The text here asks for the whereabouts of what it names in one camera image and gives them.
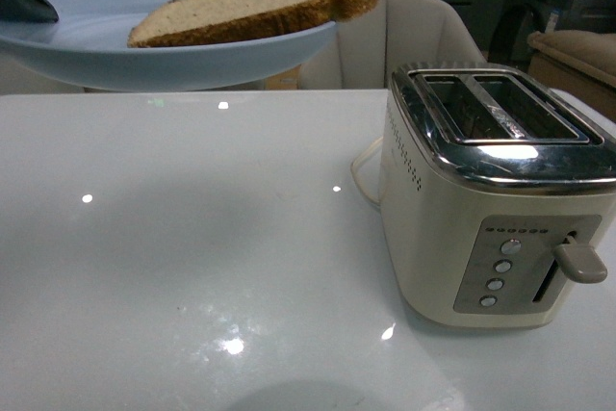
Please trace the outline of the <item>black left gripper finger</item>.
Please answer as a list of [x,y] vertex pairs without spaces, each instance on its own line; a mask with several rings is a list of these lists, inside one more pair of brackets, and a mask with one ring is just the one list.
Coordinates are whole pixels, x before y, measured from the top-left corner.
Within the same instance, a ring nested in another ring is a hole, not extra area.
[[1,0],[1,19],[10,22],[56,23],[59,15],[47,0]]

